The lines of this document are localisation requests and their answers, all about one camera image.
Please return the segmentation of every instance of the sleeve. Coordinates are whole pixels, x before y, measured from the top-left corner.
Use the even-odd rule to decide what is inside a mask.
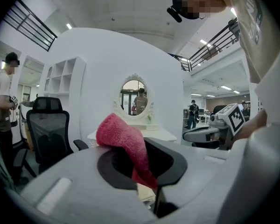
[[[8,76],[0,77],[0,95],[9,96],[9,82]]]

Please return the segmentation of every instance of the black pants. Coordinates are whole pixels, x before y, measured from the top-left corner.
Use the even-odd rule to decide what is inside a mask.
[[[195,123],[195,119],[194,116],[190,116],[189,120],[188,120],[188,129],[191,129],[191,125],[193,124],[192,129],[196,128],[196,123]]]
[[[21,172],[14,168],[15,151],[13,149],[13,133],[11,130],[6,132],[0,131],[0,151],[5,167],[11,175],[14,182],[18,182]]]

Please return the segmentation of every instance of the pink towel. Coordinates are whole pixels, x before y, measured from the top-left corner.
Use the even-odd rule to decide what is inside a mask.
[[[132,179],[152,189],[157,188],[156,178],[149,170],[145,142],[138,129],[130,127],[112,113],[98,127],[97,143],[123,147],[134,164]]]

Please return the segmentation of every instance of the oval mirror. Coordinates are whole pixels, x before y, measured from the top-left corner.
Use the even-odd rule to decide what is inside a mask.
[[[119,94],[120,106],[128,115],[139,115],[147,106],[147,91],[142,82],[131,80],[125,83]]]

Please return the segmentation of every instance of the railing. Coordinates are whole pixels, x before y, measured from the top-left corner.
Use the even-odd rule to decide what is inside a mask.
[[[210,39],[207,44],[201,47],[193,56],[189,58],[190,69],[188,71],[193,70],[196,66],[202,65],[204,61],[210,60],[222,52],[223,49],[227,49],[234,43],[238,42],[238,40],[239,27],[238,20],[236,18],[234,20],[230,20],[226,27],[224,27],[217,35]]]
[[[40,47],[49,51],[57,36],[23,3],[17,0],[3,20]]]
[[[183,56],[178,56],[174,54],[170,54],[172,57],[174,57],[176,60],[178,60],[181,63],[182,70],[184,71],[191,71],[191,66],[188,58],[185,58]]]

